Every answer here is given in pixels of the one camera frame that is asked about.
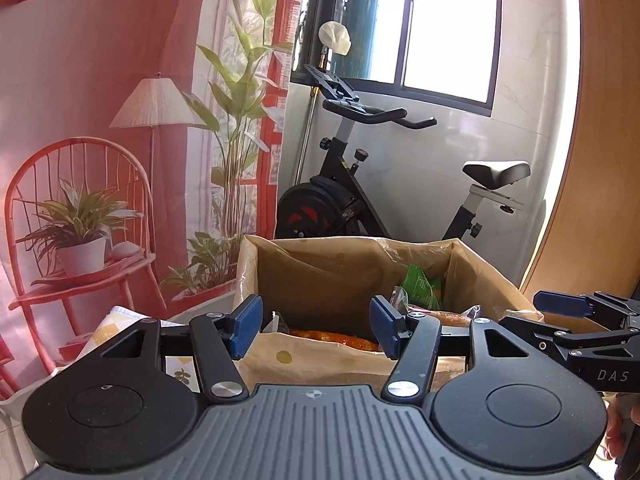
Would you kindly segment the person's right hand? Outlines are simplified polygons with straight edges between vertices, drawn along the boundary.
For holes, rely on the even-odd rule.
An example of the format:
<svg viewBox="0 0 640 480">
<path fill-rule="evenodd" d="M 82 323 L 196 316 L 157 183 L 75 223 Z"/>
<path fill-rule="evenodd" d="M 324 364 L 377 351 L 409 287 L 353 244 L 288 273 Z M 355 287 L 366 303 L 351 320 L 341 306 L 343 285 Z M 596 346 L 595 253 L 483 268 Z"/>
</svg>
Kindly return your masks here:
<svg viewBox="0 0 640 480">
<path fill-rule="evenodd" d="M 626 438 L 622 434 L 623 421 L 625 417 L 620 416 L 620 400 L 632 399 L 634 405 L 631 407 L 628 418 L 639 425 L 639 397 L 634 396 L 606 396 L 604 402 L 608 412 L 608 426 L 603 439 L 604 457 L 607 460 L 614 460 L 622 455 L 626 448 Z"/>
</svg>

